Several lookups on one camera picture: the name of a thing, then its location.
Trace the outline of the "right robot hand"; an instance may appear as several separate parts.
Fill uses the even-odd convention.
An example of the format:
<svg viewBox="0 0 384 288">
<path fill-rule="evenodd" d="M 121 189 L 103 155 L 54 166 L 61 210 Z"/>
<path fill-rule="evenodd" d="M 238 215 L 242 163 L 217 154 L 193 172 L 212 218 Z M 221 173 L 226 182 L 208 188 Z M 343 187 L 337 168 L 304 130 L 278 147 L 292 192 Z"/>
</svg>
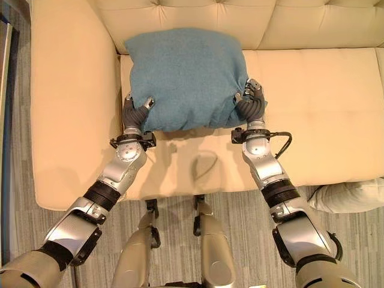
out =
<svg viewBox="0 0 384 288">
<path fill-rule="evenodd" d="M 233 102 L 240 120 L 251 123 L 263 119 L 266 101 L 263 87 L 255 79 L 247 79 L 243 92 L 237 92 L 233 97 Z"/>
</svg>

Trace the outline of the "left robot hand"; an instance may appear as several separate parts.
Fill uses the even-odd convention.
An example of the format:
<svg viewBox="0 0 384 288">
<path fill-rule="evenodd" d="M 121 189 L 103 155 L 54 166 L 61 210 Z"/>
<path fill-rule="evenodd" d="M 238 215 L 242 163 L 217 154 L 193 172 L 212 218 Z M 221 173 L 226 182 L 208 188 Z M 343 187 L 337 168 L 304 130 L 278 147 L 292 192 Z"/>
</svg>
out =
<svg viewBox="0 0 384 288">
<path fill-rule="evenodd" d="M 148 97 L 143 105 L 135 108 L 133 97 L 128 94 L 124 99 L 122 107 L 124 133 L 128 133 L 129 130 L 137 130 L 141 133 L 143 124 L 154 105 L 155 99 L 153 97 Z"/>
</svg>

